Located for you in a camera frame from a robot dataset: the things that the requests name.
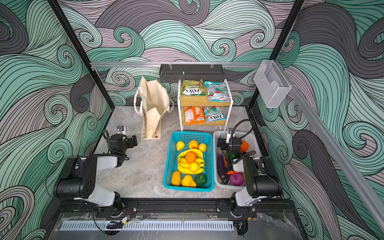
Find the yellow banana bunch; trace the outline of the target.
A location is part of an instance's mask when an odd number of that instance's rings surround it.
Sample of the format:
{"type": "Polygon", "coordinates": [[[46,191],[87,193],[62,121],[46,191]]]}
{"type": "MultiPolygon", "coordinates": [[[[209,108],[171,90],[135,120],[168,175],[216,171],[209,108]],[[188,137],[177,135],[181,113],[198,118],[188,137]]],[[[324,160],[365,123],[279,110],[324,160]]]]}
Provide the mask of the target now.
{"type": "Polygon", "coordinates": [[[186,150],[186,151],[180,153],[178,155],[178,158],[177,158],[178,171],[180,171],[182,174],[186,174],[186,175],[197,175],[197,174],[203,173],[205,170],[205,160],[203,159],[203,156],[204,156],[204,153],[202,151],[200,151],[199,149],[189,149],[189,150],[186,150]],[[200,167],[201,167],[195,173],[191,172],[191,170],[189,169],[190,163],[187,163],[186,159],[185,159],[185,155],[189,151],[193,151],[196,153],[197,159],[195,162],[199,163],[200,167]]]}

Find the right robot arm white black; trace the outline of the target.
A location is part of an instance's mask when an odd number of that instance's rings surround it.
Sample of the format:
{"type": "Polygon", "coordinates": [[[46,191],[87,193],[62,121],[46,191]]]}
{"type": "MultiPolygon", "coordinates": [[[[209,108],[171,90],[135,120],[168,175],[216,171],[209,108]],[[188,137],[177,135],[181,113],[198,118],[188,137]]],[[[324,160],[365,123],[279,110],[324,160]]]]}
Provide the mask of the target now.
{"type": "Polygon", "coordinates": [[[251,207],[282,194],[276,173],[253,135],[256,125],[241,120],[234,128],[214,132],[214,178],[218,187],[232,190],[232,204],[251,207]]]}

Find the orange mandarin fruit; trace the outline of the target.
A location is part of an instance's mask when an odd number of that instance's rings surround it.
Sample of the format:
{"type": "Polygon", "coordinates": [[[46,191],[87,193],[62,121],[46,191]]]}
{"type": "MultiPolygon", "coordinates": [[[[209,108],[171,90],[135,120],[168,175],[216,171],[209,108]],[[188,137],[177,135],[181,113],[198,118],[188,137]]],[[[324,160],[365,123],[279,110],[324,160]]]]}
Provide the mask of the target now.
{"type": "Polygon", "coordinates": [[[192,163],[192,162],[195,162],[195,161],[196,161],[196,159],[197,159],[197,155],[196,155],[195,152],[193,152],[193,151],[189,151],[189,152],[186,153],[186,155],[185,155],[185,159],[186,159],[186,162],[187,162],[187,163],[192,163]]]}

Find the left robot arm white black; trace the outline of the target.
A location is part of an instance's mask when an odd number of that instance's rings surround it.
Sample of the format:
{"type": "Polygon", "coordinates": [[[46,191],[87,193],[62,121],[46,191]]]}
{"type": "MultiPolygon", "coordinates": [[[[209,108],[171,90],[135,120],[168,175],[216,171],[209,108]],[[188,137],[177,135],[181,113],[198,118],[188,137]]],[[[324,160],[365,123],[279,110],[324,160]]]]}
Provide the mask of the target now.
{"type": "Polygon", "coordinates": [[[137,136],[130,138],[122,133],[112,136],[103,130],[109,152],[89,157],[70,157],[55,183],[53,196],[60,200],[83,200],[98,207],[114,207],[122,211],[124,204],[117,192],[108,191],[96,183],[99,171],[119,168],[129,160],[128,149],[138,145],[137,136]]]}

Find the cream canvas grocery bag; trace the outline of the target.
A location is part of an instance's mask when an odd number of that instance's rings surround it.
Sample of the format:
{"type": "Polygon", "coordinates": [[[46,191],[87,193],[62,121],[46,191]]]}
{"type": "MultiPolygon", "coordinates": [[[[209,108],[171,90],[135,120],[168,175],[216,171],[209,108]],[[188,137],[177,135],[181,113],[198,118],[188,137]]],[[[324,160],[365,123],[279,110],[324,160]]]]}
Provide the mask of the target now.
{"type": "Polygon", "coordinates": [[[134,105],[137,98],[141,98],[140,107],[135,112],[144,118],[142,140],[156,140],[161,138],[161,121],[165,113],[171,113],[175,103],[170,98],[166,88],[157,80],[147,81],[141,78],[139,87],[134,96],[134,105]]]}

